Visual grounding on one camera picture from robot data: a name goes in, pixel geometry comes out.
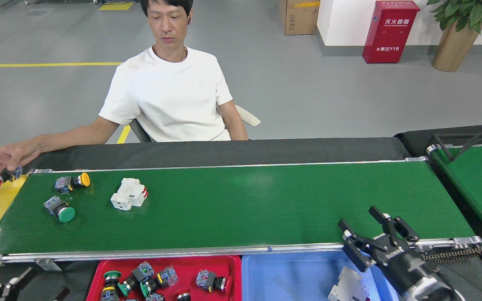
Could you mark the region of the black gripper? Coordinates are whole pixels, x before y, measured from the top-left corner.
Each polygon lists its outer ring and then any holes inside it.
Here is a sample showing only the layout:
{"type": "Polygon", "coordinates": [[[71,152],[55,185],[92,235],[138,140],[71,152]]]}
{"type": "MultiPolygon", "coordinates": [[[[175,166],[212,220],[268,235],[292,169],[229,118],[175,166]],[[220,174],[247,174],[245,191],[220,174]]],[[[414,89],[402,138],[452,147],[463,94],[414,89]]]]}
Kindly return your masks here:
{"type": "Polygon", "coordinates": [[[419,241],[419,235],[401,217],[392,218],[375,206],[369,208],[369,213],[381,224],[382,234],[373,239],[357,235],[341,219],[338,226],[345,236],[343,252],[360,272],[365,272],[373,263],[363,253],[370,255],[374,251],[377,267],[400,296],[433,298],[435,291],[440,289],[440,281],[433,268],[416,251],[408,248],[409,243],[419,241]]]}

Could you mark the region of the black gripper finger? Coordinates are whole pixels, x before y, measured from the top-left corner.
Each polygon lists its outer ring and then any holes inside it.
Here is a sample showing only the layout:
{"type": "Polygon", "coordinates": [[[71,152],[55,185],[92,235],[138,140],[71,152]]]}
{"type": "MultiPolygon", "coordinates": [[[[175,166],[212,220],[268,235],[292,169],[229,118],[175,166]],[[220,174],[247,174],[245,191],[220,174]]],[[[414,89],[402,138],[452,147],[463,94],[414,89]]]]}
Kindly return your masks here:
{"type": "Polygon", "coordinates": [[[20,291],[33,278],[33,269],[27,268],[17,278],[11,278],[7,283],[0,283],[0,301],[17,301],[20,291]]]}

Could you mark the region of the person's right hand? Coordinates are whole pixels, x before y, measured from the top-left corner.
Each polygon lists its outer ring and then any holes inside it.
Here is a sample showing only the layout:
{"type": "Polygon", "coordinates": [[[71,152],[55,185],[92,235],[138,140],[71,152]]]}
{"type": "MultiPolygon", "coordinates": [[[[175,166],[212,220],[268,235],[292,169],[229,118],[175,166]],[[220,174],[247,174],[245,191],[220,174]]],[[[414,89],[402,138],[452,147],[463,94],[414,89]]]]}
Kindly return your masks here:
{"type": "Polygon", "coordinates": [[[34,139],[27,139],[0,147],[0,172],[3,169],[15,170],[32,162],[41,154],[34,139]]]}

